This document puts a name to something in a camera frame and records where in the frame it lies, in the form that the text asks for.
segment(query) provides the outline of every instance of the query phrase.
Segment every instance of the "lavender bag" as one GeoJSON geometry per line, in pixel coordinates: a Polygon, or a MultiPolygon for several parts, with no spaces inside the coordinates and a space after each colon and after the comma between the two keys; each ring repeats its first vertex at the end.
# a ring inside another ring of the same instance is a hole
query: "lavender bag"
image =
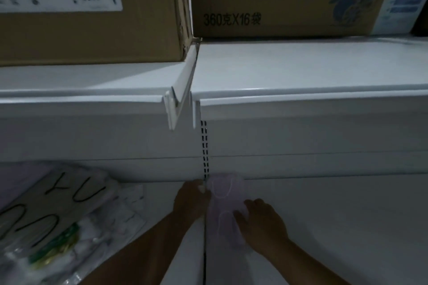
{"type": "Polygon", "coordinates": [[[234,174],[211,175],[207,189],[212,193],[207,212],[207,241],[225,240],[231,247],[243,246],[245,240],[233,216],[233,211],[240,211],[248,217],[243,203],[246,199],[243,179],[234,174]]]}

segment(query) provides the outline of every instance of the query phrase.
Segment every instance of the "purple gift bag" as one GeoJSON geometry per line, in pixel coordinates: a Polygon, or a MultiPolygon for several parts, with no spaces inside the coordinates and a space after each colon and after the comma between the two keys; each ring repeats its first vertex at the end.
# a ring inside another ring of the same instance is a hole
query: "purple gift bag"
{"type": "Polygon", "coordinates": [[[212,194],[207,212],[207,241],[225,240],[231,247],[243,246],[245,240],[233,216],[233,211],[240,211],[248,217],[243,203],[246,199],[243,179],[234,174],[211,175],[207,189],[212,194]]]}

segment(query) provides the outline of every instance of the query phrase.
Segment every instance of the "hand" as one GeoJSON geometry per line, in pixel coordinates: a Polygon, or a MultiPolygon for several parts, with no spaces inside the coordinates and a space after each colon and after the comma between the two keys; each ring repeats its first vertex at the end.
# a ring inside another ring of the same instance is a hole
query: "hand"
{"type": "Polygon", "coordinates": [[[193,223],[205,214],[210,199],[211,192],[205,189],[202,180],[187,181],[175,197],[174,212],[184,214],[193,223]]]}
{"type": "Polygon", "coordinates": [[[247,199],[244,203],[249,212],[248,221],[240,212],[234,212],[242,236],[256,252],[270,259],[276,248],[289,241],[286,225],[262,199],[247,199]]]}

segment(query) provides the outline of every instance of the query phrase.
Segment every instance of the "forearm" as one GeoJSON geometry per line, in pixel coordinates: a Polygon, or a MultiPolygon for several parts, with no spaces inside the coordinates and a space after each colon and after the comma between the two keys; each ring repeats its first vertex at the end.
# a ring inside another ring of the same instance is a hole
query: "forearm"
{"type": "Polygon", "coordinates": [[[93,271],[82,285],[158,285],[192,225],[172,212],[93,271]]]}
{"type": "Polygon", "coordinates": [[[290,240],[267,256],[290,285],[349,285],[290,240]]]}

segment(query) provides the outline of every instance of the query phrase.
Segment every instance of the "person's arm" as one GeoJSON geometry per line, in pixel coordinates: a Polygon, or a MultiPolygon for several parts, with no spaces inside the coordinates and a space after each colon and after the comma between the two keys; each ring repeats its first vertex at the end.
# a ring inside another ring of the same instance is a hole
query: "person's arm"
{"type": "Polygon", "coordinates": [[[290,285],[349,285],[288,238],[281,217],[261,199],[246,200],[248,220],[234,212],[246,242],[263,255],[290,285]]]}
{"type": "Polygon", "coordinates": [[[174,210],[86,277],[81,285],[158,285],[184,235],[207,210],[211,193],[202,193],[201,180],[185,182],[174,210]]]}

